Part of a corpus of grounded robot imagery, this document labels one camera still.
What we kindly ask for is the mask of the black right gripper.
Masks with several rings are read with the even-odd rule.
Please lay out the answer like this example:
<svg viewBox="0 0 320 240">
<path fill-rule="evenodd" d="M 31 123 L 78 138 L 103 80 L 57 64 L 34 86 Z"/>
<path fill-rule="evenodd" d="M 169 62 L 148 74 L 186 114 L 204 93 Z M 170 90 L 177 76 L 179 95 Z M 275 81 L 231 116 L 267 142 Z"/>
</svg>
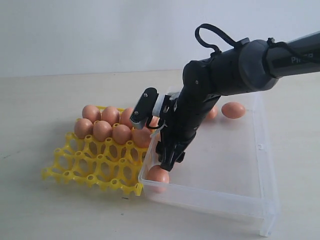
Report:
<svg viewBox="0 0 320 240">
<path fill-rule="evenodd" d="M 185 150 L 219 99 L 219 95 L 206 90 L 186 86 L 181 89 L 164 116 L 166 126 L 160 131 L 161 139 L 155 149 L 162 169 L 170 172 L 175 163 L 184 160 Z"/>
</svg>

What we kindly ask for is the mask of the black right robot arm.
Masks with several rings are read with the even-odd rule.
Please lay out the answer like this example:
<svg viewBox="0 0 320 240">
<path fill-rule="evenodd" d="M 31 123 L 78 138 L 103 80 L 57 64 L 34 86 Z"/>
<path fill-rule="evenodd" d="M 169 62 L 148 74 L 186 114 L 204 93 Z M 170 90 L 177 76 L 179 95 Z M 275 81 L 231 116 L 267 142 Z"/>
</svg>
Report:
<svg viewBox="0 0 320 240">
<path fill-rule="evenodd" d="M 183 87 L 160 115 L 164 128 L 156 153 L 170 171 L 220 97 L 270 90 L 282 77 L 320 70 L 320 35 L 290 42 L 253 40 L 210 58 L 192 60 L 183 69 Z"/>
</svg>

